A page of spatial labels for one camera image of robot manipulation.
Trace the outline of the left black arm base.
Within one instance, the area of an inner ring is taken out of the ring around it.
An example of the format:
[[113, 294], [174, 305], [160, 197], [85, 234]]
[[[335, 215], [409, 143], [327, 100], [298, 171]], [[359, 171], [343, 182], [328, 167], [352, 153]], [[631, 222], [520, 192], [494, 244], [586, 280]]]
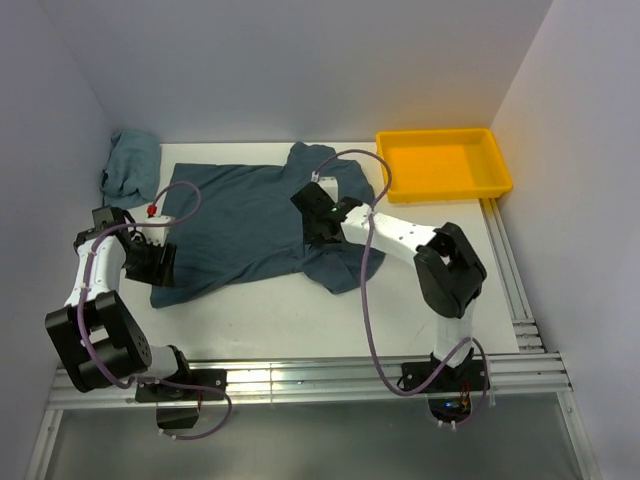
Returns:
[[192, 429], [200, 418], [205, 401], [223, 401], [227, 387], [227, 371], [223, 369], [193, 370], [185, 382], [177, 378], [160, 383], [139, 384], [135, 402], [156, 406], [156, 424], [169, 431]]

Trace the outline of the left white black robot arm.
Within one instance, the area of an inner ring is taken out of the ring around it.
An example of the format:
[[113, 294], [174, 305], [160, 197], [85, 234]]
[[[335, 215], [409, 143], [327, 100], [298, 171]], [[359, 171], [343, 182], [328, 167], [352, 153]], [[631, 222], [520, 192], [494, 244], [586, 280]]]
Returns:
[[127, 388], [137, 379], [159, 382], [183, 399], [195, 375], [174, 345], [151, 345], [119, 294], [123, 278], [151, 286], [174, 284], [174, 218], [152, 215], [138, 223], [118, 207], [93, 210], [94, 225], [73, 243], [78, 270], [64, 306], [45, 317], [46, 331], [72, 384], [82, 393]]

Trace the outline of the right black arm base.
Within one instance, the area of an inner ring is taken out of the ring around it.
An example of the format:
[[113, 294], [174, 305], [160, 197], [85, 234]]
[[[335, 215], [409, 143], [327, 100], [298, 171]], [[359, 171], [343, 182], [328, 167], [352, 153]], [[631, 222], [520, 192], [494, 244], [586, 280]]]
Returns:
[[[401, 376], [396, 386], [410, 391], [424, 383], [441, 364], [434, 355], [427, 361], [401, 364]], [[487, 368], [481, 359], [473, 359], [473, 351], [457, 367], [445, 366], [421, 393], [428, 396], [430, 414], [437, 422], [457, 426], [467, 420], [475, 406], [487, 399], [490, 389]]]

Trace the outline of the dark teal t-shirt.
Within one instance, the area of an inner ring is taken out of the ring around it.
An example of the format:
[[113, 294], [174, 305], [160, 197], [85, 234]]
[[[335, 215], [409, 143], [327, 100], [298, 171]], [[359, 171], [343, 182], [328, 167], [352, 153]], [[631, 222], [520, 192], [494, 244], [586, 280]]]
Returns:
[[297, 272], [332, 294], [358, 288], [363, 246], [305, 245], [301, 214], [290, 200], [328, 160], [322, 171], [337, 179], [341, 195], [373, 201], [361, 166], [336, 160], [334, 153], [329, 146], [297, 142], [282, 166], [177, 164], [162, 209], [183, 221], [167, 237], [177, 248], [174, 284], [152, 289], [152, 307]]

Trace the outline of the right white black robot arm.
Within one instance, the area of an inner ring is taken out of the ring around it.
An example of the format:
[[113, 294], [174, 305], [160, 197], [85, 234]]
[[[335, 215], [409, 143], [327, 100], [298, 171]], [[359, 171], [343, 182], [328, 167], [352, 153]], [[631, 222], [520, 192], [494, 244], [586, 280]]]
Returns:
[[308, 245], [362, 245], [361, 304], [368, 342], [374, 345], [366, 294], [372, 250], [412, 266], [427, 306], [437, 315], [432, 356], [435, 383], [452, 390], [468, 374], [473, 355], [472, 317], [487, 272], [462, 229], [451, 222], [440, 228], [414, 224], [378, 212], [352, 197], [338, 201], [320, 182], [310, 182], [291, 197], [303, 222]]

